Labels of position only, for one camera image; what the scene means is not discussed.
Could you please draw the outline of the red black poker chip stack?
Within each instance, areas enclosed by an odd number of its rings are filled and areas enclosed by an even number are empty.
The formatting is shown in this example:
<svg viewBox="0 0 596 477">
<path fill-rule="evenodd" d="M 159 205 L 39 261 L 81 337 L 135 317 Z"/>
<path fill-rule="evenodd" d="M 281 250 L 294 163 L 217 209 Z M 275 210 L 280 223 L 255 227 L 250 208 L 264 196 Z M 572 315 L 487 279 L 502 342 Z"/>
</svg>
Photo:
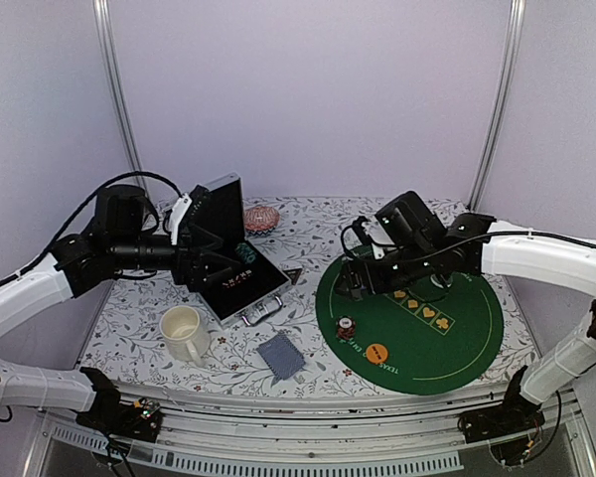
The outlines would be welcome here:
<svg viewBox="0 0 596 477">
<path fill-rule="evenodd" d="M 350 341 L 356 334 L 356 321 L 350 316 L 342 316 L 337 321 L 336 336 L 341 341 Z"/>
</svg>

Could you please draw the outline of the orange big blind button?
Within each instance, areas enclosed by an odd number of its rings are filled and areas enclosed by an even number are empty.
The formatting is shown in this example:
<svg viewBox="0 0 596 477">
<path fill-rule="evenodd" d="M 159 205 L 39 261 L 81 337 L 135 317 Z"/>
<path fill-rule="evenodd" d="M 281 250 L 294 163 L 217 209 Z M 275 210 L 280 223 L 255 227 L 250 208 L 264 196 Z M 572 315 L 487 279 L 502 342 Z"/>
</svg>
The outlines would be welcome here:
<svg viewBox="0 0 596 477">
<path fill-rule="evenodd" d="M 383 364 L 388 359 L 388 349 L 380 343 L 370 344 L 365 350 L 365 357 L 374 365 Z"/>
</svg>

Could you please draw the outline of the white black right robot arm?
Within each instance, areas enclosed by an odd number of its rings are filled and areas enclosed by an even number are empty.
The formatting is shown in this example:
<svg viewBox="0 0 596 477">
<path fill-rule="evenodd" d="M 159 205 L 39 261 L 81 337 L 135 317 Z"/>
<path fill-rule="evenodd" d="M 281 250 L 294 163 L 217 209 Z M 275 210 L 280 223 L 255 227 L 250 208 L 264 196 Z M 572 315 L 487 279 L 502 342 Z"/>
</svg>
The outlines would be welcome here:
<svg viewBox="0 0 596 477">
<path fill-rule="evenodd" d="M 336 281 L 338 294 L 354 300 L 404 289 L 433 276 L 441 285 L 449 275 L 505 275 L 548 283 L 591 297 L 576 328 L 544 357 L 517 372 L 494 412 L 494 425 L 514 433 L 561 387 L 596 365 L 596 240 L 535 231 L 493 216 L 465 213 L 450 225 L 408 191 L 374 215 L 388 240 L 381 243 L 357 218 L 351 230 L 372 252 L 344 250 Z"/>
</svg>

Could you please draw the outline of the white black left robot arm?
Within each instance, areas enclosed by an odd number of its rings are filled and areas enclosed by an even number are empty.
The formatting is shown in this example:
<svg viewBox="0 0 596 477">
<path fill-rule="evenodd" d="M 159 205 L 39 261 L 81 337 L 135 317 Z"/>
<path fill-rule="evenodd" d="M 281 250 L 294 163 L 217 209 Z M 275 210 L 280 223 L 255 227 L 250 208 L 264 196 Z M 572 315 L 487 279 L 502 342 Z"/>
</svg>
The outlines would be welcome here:
<svg viewBox="0 0 596 477">
<path fill-rule="evenodd" d="M 219 253 L 223 238 L 199 224 L 212 195 L 237 175 L 178 191 L 163 234 L 144 226 L 147 215 L 158 214 L 146 191 L 128 184 L 130 177 L 120 174 L 87 196 L 95 208 L 81 233 L 62 226 L 38 256 L 0 280 L 0 338 L 102 282 L 127 278 L 131 270 L 142 279 L 168 270 L 176 284 L 203 291 L 237 269 L 236 261 Z M 79 421 L 107 431 L 120 430 L 128 416 L 152 416 L 121 403 L 118 388 L 97 369 L 59 371 L 0 360 L 0 407 L 14 405 L 70 409 Z"/>
</svg>

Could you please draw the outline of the rear poker chip stack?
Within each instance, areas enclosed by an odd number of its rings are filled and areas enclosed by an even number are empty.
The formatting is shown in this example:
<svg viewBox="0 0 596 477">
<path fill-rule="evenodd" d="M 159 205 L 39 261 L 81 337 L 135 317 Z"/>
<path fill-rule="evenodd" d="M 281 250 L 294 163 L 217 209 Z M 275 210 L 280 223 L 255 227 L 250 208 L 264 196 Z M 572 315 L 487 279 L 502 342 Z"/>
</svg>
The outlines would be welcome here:
<svg viewBox="0 0 596 477">
<path fill-rule="evenodd" d="M 246 242 L 239 243 L 235 247 L 234 252 L 243 264 L 251 265 L 257 260 L 256 250 Z"/>
</svg>

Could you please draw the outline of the clear glass dealer button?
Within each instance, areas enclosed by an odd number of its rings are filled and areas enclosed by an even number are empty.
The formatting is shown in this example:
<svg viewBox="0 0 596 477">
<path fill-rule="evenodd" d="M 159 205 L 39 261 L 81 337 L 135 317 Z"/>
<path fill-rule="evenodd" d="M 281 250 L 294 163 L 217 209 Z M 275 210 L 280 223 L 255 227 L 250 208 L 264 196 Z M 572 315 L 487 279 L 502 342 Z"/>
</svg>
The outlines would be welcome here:
<svg viewBox="0 0 596 477">
<path fill-rule="evenodd" d="M 430 276 L 431 283 L 437 288 L 447 290 L 452 286 L 452 277 L 433 274 Z"/>
</svg>

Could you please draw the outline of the green round poker mat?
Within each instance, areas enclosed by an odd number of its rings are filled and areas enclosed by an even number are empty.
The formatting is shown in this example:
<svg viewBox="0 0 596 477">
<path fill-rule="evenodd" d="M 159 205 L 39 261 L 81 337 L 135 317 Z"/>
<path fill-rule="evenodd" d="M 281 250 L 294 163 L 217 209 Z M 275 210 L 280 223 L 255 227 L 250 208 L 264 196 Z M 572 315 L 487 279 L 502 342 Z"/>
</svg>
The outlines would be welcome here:
<svg viewBox="0 0 596 477">
<path fill-rule="evenodd" d="M 424 278 L 402 291 L 353 301 L 335 291 L 341 268 L 336 258 L 324 271 L 315 310 L 325 342 L 353 375 L 390 391 L 432 396 L 480 378 L 497 358 L 504 317 L 485 278 L 455 273 L 446 291 Z M 350 341 L 336 336 L 342 316 L 357 324 Z M 387 347 L 385 363 L 365 357 L 373 343 Z"/>
</svg>

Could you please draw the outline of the cream ceramic mug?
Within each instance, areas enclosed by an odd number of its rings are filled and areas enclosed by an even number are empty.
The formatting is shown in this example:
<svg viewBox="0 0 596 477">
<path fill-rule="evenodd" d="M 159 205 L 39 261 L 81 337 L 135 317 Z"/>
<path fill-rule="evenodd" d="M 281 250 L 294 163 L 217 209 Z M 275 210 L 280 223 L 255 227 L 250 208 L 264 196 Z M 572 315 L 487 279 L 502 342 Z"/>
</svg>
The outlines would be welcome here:
<svg viewBox="0 0 596 477">
<path fill-rule="evenodd" d="M 173 359 L 203 368 L 205 353 L 211 336 L 197 308 L 175 306 L 166 311 L 159 322 L 159 330 Z"/>
</svg>

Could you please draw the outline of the white floral tablecloth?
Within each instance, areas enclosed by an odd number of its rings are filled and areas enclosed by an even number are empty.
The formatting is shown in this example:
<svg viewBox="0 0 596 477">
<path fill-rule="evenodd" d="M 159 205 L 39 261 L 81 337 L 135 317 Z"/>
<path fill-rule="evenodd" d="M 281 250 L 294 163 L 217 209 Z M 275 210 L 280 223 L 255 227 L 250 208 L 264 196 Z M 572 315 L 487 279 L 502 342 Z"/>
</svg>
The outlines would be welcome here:
<svg viewBox="0 0 596 477">
<path fill-rule="evenodd" d="M 143 281 L 119 280 L 100 313 L 80 362 L 101 370 L 124 385 L 177 392 L 265 398 L 359 398 L 407 395 L 374 385 L 352 374 L 332 352 L 319 329 L 315 299 L 327 267 L 341 259 L 345 248 L 357 245 L 351 222 L 372 217 L 380 198 L 271 198 L 280 222 L 254 245 L 277 267 L 302 267 L 296 285 L 282 294 L 283 307 L 255 326 L 235 324 L 226 329 L 210 316 L 201 296 L 174 284 L 162 272 Z M 485 275 L 502 307 L 504 337 L 501 350 L 478 379 L 456 389 L 502 386 L 538 356 L 521 312 L 499 276 Z M 175 306 L 197 308 L 211 336 L 206 365 L 176 361 L 159 330 L 162 315 Z M 292 378 L 277 380 L 257 347 L 285 333 L 305 359 Z"/>
</svg>

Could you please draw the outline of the aluminium frame rail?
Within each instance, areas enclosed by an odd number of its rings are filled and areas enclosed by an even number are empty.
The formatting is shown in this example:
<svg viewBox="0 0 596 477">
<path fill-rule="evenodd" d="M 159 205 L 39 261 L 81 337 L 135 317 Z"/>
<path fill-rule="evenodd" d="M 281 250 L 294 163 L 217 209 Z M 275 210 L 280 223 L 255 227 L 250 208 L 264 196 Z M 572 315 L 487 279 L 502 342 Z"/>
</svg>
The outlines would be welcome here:
<svg viewBox="0 0 596 477">
<path fill-rule="evenodd" d="M 436 397 L 240 397 L 125 385 L 124 398 L 162 406 L 153 443 L 99 433 L 65 411 L 38 416 L 28 476 L 596 476 L 596 451 L 580 404 L 563 390 L 542 428 L 468 442 L 460 414 L 498 404 L 502 386 Z M 497 459 L 527 436 L 529 462 Z"/>
</svg>

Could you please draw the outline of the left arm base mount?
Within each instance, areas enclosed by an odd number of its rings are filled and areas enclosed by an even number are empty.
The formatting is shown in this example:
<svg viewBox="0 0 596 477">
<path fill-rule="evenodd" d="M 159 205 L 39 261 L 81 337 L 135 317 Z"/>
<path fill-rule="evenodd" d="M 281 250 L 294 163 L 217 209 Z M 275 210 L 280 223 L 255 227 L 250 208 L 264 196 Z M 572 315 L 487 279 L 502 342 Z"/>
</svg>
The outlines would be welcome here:
<svg viewBox="0 0 596 477">
<path fill-rule="evenodd" d="M 148 397 L 122 402 L 118 392 L 97 393 L 89 410 L 79 411 L 75 422 L 104 436 L 120 436 L 155 443 L 163 414 L 161 404 Z"/>
</svg>

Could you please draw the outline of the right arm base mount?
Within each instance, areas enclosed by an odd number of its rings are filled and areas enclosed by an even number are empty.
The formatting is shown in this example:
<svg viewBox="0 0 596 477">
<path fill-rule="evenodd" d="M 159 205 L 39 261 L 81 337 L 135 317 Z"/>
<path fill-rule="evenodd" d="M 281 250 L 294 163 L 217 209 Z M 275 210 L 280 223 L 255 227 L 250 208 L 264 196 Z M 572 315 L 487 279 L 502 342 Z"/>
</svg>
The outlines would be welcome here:
<svg viewBox="0 0 596 477">
<path fill-rule="evenodd" d="M 502 403 L 462 412 L 457 427 L 467 443 L 508 436 L 537 429 L 544 424 L 540 404 L 519 397 Z"/>
</svg>

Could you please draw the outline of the left aluminium post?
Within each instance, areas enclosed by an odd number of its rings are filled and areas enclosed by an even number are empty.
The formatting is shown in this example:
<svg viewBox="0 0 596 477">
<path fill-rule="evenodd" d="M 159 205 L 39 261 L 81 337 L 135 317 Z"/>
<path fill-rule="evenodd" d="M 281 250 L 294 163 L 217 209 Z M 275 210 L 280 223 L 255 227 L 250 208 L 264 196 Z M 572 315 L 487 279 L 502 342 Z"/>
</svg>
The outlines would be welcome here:
<svg viewBox="0 0 596 477">
<path fill-rule="evenodd" d="M 139 157 L 123 90 L 114 42 L 109 2 L 106 0 L 93 0 L 92 7 L 104 72 L 111 94 L 113 112 L 119 128 L 126 161 L 131 172 L 142 172 L 143 167 Z"/>
</svg>

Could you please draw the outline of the aluminium post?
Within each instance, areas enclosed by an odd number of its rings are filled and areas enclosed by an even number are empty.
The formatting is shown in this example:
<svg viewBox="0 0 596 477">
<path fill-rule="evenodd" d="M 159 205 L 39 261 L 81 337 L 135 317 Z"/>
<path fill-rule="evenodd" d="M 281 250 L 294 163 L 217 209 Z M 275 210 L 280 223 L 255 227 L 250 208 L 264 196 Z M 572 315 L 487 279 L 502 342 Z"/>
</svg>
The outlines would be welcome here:
<svg viewBox="0 0 596 477">
<path fill-rule="evenodd" d="M 93 0 L 92 7 L 104 72 L 111 94 L 113 112 L 119 128 L 126 161 L 131 172 L 142 172 L 143 167 L 139 157 L 123 90 L 114 42 L 109 2 L 106 0 Z"/>
<path fill-rule="evenodd" d="M 498 142 L 501 136 L 503 121 L 511 95 L 513 78 L 520 54 L 522 25 L 526 2 L 512 0 L 502 54 L 501 69 L 493 101 L 491 119 L 485 136 L 482 154 L 468 199 L 468 208 L 476 211 L 481 207 L 486 186 L 490 178 Z"/>
</svg>

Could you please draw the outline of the right aluminium post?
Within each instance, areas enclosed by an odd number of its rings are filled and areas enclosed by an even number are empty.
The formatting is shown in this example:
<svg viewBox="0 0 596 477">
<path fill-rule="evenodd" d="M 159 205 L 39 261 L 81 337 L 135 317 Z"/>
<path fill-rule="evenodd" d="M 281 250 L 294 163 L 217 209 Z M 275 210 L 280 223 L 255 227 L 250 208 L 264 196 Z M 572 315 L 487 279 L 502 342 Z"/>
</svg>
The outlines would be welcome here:
<svg viewBox="0 0 596 477">
<path fill-rule="evenodd" d="M 526 2 L 512 0 L 502 54 L 501 69 L 493 101 L 491 119 L 485 136 L 482 154 L 468 199 L 468 208 L 476 211 L 481 207 L 486 186 L 490 178 L 498 142 L 501 136 L 503 121 L 511 95 L 513 78 L 520 54 L 522 25 Z"/>
</svg>

